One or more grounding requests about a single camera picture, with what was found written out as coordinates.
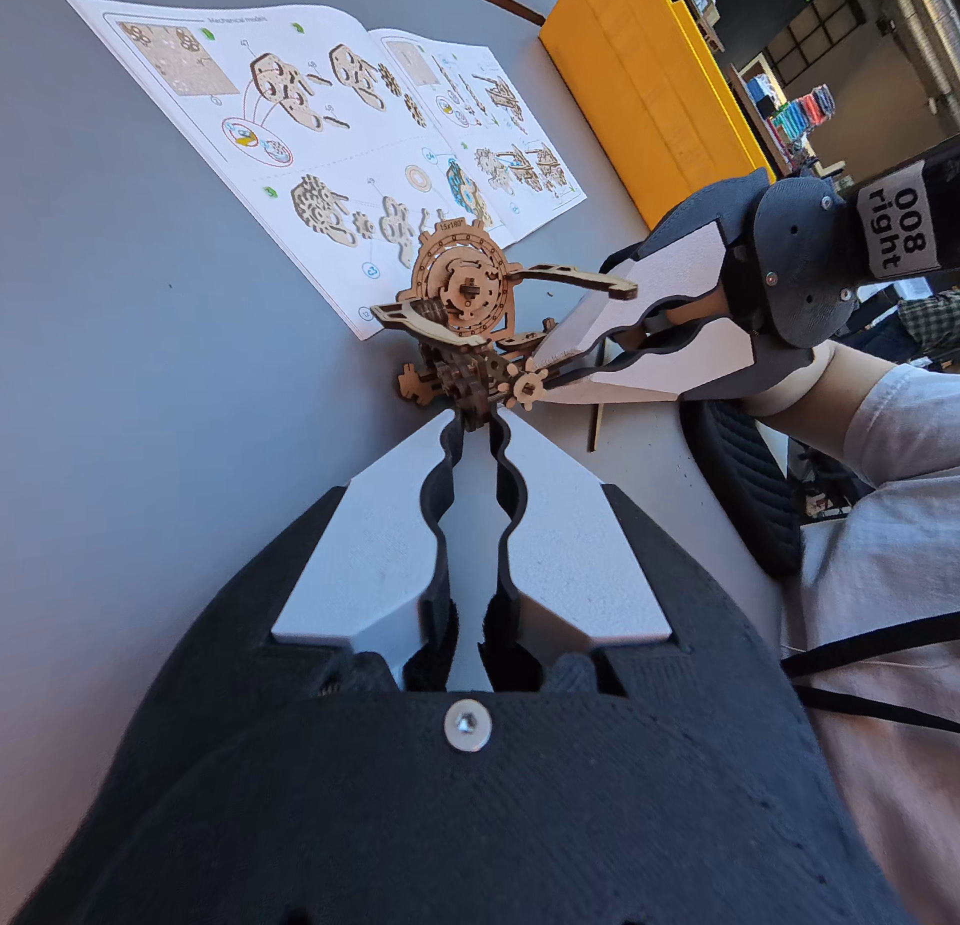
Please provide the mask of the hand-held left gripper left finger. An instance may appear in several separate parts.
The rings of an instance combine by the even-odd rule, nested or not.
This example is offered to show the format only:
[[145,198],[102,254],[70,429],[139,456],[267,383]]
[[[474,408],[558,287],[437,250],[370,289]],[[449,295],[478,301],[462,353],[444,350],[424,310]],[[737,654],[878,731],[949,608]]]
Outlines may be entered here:
[[271,628],[275,640],[375,653],[390,667],[443,642],[450,581],[440,520],[462,448],[448,409],[354,475]]

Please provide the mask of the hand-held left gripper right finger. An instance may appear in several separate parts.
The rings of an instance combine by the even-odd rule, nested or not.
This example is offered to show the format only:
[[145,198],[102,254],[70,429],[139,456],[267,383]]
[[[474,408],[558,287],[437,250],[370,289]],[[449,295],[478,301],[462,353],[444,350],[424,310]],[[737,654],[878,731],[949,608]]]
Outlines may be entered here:
[[593,472],[507,408],[490,417],[506,645],[539,663],[666,641],[672,629]]

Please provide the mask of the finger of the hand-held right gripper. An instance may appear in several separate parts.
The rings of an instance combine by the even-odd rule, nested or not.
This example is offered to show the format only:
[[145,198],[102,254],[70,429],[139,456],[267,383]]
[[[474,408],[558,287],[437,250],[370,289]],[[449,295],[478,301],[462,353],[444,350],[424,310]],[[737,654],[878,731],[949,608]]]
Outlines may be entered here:
[[752,339],[726,317],[708,320],[677,351],[621,354],[602,368],[546,390],[543,401],[590,405],[674,402],[755,362]]
[[590,365],[594,347],[606,337],[612,337],[623,351],[608,370],[630,369],[638,353],[625,345],[624,334],[662,302],[695,301],[714,291],[725,255],[726,245],[712,222],[643,259],[622,262],[614,276],[636,284],[636,296],[618,300],[599,291],[587,292],[535,349],[529,372],[561,368],[582,355],[587,355]]

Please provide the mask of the small wooden gear axle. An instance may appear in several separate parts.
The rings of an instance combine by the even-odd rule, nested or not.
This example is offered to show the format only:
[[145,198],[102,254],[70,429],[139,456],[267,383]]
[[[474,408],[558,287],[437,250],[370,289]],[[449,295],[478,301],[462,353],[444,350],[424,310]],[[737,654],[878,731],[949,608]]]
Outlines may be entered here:
[[523,367],[517,363],[509,363],[505,376],[498,381],[496,391],[506,408],[522,406],[529,412],[535,402],[545,397],[545,382],[548,377],[549,370],[535,368],[530,359],[523,362]]

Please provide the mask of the wooden mechanical model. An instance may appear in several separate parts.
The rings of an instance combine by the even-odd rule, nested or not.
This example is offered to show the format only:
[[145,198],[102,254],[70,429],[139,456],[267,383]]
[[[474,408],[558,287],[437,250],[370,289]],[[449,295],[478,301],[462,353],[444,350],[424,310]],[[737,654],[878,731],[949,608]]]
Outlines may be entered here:
[[402,398],[421,407],[449,399],[465,432],[482,429],[502,403],[498,382],[509,364],[523,367],[556,326],[539,331],[517,326],[515,287],[522,281],[567,283],[618,300],[634,299],[638,286],[605,274],[562,264],[525,267],[507,259],[482,220],[443,220],[422,232],[411,286],[393,303],[372,306],[376,320],[417,342],[418,362],[397,377]]

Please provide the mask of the person's right hand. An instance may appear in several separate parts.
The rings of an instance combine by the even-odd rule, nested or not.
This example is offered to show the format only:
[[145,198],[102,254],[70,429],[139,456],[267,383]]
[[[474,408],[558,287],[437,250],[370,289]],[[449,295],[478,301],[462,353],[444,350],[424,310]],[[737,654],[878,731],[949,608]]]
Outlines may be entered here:
[[894,363],[827,340],[813,349],[813,361],[771,388],[742,398],[744,411],[756,418],[772,418],[810,405],[836,408],[853,415],[874,386],[895,368]]

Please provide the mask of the black quilted chair cushion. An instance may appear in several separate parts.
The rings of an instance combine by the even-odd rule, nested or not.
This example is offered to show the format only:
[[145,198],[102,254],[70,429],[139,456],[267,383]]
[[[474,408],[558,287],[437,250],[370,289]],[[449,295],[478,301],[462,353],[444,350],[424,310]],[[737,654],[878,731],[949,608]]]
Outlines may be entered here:
[[754,418],[715,400],[681,401],[678,417],[703,478],[758,566],[775,580],[798,575],[800,517]]

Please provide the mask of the shelf with colourful items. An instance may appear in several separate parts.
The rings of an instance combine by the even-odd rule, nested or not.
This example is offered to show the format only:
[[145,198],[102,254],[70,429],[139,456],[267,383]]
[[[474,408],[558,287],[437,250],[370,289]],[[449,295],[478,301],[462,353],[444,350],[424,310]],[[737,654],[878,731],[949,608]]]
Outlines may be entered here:
[[823,164],[810,140],[836,111],[828,86],[789,99],[763,55],[742,70],[730,65],[727,79],[777,177],[810,173],[834,180],[843,174],[846,163]]

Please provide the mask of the yellow bin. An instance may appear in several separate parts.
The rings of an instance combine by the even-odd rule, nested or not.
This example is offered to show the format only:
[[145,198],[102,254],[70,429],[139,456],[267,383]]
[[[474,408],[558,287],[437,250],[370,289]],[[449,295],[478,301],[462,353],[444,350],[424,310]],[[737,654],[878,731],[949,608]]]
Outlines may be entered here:
[[649,229],[762,147],[688,9],[673,0],[558,0],[539,32]]

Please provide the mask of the person's white shirt torso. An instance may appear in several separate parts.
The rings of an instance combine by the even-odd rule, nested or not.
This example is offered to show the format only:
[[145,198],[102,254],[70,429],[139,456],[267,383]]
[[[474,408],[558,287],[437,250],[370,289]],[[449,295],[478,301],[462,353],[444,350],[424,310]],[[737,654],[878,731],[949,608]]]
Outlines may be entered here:
[[[888,482],[804,533],[784,655],[958,610],[958,477]],[[815,688],[958,722],[958,642],[819,673]],[[815,711],[834,781],[870,852],[921,923],[959,922],[958,735]]]

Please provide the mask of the assembly instruction booklet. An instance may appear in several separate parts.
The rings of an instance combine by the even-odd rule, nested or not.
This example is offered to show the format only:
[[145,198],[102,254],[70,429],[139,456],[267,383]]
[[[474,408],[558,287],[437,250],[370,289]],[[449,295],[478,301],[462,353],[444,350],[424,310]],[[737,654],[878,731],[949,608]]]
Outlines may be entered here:
[[435,223],[504,248],[586,199],[486,46],[314,4],[67,2],[361,341]]

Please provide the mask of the metal ventilation duct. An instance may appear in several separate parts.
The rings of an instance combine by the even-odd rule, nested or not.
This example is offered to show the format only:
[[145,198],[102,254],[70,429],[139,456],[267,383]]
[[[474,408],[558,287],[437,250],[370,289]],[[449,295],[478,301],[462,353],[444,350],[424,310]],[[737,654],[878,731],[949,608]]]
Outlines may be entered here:
[[958,118],[959,0],[891,0],[932,94]]

